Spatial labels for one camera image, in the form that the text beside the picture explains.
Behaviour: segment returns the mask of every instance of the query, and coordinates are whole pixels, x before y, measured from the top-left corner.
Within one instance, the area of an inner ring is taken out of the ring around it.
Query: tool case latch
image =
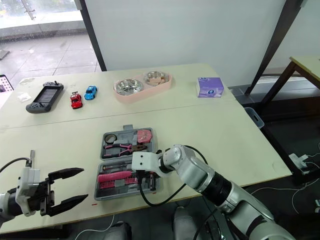
[[[133,130],[134,126],[132,124],[123,125],[123,130]]]

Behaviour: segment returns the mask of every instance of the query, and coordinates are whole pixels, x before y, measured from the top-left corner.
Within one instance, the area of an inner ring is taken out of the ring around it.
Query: pink bowl holder
[[[130,103],[134,103],[136,101],[139,101],[141,99],[146,99],[146,98],[151,97],[155,94],[162,93],[162,92],[168,90],[169,88],[171,88],[172,76],[171,76],[171,74],[168,74],[168,73],[167,73],[167,75],[168,75],[168,81],[165,83],[162,83],[160,85],[157,85],[157,86],[148,85],[145,82],[144,74],[133,77],[132,79],[138,80],[143,84],[143,90],[136,92],[134,94],[131,94],[131,95],[120,95],[119,93],[116,92],[116,90],[115,90],[116,84],[118,82],[122,81],[122,80],[119,80],[113,85],[113,92],[115,94],[115,98],[118,99],[119,102],[122,102],[125,104],[130,104]]]

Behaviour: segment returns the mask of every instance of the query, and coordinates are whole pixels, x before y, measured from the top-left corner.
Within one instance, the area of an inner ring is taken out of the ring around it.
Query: tool case
[[[151,139],[146,143],[138,143],[138,131],[149,130]],[[106,132],[102,136],[100,159],[103,161],[98,166],[97,178],[94,190],[94,199],[97,201],[115,199],[129,195],[140,194],[136,172],[131,169],[132,153],[129,155],[120,155],[125,148],[107,148],[112,143],[105,141],[109,135],[115,135],[114,145],[135,146],[142,144],[146,146],[143,152],[154,152],[156,150],[156,141],[152,128],[134,129],[133,125],[124,125],[123,131]],[[159,178],[153,172],[147,172],[142,179],[141,184],[143,192],[155,192],[159,187]]]

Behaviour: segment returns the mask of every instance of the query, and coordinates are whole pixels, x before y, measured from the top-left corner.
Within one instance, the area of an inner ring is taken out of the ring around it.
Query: toy car
[[[96,97],[97,92],[98,92],[98,89],[96,86],[88,86],[84,94],[85,100],[94,99]]]
[[[83,104],[81,101],[81,95],[77,91],[72,93],[70,99],[71,99],[71,107],[73,109],[78,109],[82,107]]]

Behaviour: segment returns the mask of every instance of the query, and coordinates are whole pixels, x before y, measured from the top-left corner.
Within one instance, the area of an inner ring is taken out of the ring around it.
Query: double pet bowl
[[[133,103],[168,90],[172,76],[161,71],[151,71],[131,79],[119,80],[113,90],[115,97],[123,103]]]

